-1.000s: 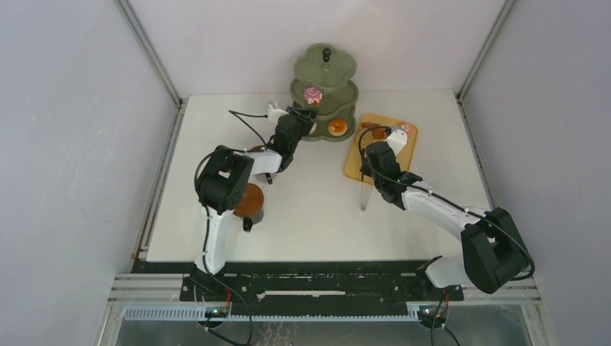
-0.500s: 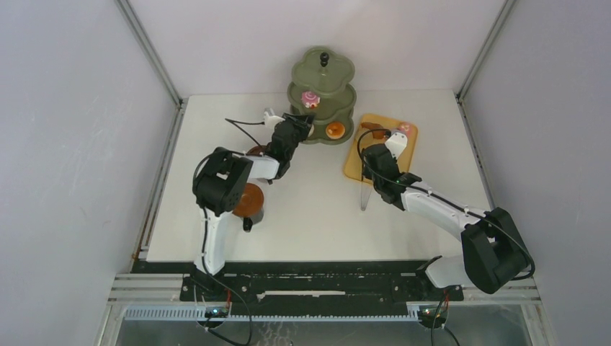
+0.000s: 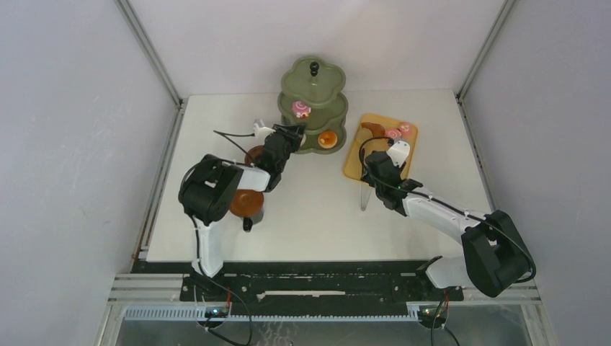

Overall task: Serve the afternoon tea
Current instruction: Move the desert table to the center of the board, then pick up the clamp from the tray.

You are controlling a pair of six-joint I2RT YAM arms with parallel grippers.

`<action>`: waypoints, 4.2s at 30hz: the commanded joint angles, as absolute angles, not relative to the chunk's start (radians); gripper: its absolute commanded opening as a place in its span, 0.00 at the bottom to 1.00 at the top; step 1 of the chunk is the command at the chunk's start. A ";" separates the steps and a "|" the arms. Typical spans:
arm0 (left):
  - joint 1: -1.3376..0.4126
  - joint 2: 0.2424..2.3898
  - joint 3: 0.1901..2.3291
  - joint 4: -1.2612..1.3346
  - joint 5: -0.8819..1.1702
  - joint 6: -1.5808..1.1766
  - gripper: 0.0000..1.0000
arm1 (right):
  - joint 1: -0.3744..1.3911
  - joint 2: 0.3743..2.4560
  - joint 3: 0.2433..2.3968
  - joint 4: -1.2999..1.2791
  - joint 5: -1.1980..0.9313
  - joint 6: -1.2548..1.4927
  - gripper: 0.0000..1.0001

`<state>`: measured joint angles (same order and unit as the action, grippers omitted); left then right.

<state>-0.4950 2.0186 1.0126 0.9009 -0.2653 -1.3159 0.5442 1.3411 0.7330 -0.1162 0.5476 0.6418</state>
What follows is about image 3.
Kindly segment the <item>green three-tier dessert stand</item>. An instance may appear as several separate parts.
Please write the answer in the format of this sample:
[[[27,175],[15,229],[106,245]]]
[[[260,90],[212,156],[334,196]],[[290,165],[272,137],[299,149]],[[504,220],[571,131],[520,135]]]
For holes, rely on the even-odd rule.
[[[339,66],[317,56],[297,59],[283,74],[277,107],[283,125],[305,125],[299,154],[333,154],[345,144],[349,104],[342,90],[346,81],[346,74]],[[294,101],[311,107],[309,117],[299,119],[294,116],[291,110]],[[334,148],[324,149],[318,145],[318,135],[326,130],[336,132],[339,137]]]

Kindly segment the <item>brown croissant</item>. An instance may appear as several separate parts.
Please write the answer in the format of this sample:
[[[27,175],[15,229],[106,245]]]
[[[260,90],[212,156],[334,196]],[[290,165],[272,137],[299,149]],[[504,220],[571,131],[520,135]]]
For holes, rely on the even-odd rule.
[[[368,129],[372,133],[372,137],[383,137],[385,135],[385,128],[378,123],[363,122],[360,123],[360,127]]]

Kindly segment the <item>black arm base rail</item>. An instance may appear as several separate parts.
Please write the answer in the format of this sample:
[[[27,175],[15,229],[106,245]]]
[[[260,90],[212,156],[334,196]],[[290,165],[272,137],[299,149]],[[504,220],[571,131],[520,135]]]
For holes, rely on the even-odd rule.
[[[463,301],[462,288],[435,288],[423,260],[226,262],[207,278],[189,263],[136,262],[116,276],[113,303],[221,306],[235,318],[412,317],[409,307]]]

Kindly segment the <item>pink strawberry cake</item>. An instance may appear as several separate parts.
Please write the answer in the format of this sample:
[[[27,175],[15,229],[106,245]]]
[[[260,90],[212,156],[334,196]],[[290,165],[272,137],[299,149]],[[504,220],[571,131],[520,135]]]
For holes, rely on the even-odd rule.
[[[417,131],[417,128],[411,123],[401,123],[398,126],[398,130],[401,132],[402,137],[407,138]]]

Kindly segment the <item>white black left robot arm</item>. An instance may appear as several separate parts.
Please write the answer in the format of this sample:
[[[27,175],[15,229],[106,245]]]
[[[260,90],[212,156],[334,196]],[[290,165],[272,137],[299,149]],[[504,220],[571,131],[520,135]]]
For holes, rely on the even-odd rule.
[[[226,289],[217,276],[223,267],[221,234],[223,219],[239,190],[271,192],[281,181],[290,156],[298,151],[305,138],[304,125],[266,126],[256,120],[250,137],[263,141],[258,156],[249,163],[205,155],[185,173],[178,200],[192,220],[196,237],[194,270],[201,274],[197,291],[209,301],[219,299]]]

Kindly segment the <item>pink swirl cake slice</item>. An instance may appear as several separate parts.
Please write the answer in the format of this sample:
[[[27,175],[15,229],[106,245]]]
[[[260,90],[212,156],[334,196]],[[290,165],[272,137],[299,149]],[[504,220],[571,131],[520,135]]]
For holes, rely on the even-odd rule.
[[[402,139],[403,133],[398,128],[391,128],[385,131],[385,136],[397,140]]]

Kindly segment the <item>black metal food tongs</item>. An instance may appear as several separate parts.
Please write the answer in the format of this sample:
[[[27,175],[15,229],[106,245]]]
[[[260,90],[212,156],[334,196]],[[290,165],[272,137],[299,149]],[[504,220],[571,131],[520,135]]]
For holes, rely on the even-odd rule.
[[[368,206],[372,191],[373,191],[373,188],[371,188],[369,185],[361,184],[360,186],[360,210],[361,211],[367,210],[367,206]]]

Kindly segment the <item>orange glazed donut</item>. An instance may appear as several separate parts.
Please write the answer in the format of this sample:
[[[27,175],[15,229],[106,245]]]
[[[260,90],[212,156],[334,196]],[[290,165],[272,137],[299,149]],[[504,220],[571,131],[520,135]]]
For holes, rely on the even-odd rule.
[[[331,149],[334,148],[339,141],[339,137],[336,132],[332,130],[326,130],[318,135],[317,142],[321,148]]]

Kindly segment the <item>purple swirl cake slice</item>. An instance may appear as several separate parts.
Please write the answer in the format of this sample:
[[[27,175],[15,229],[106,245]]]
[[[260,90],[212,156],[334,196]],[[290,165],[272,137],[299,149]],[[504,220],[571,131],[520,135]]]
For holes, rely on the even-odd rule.
[[[312,109],[307,104],[301,101],[294,101],[291,110],[296,118],[303,119],[309,117]]]

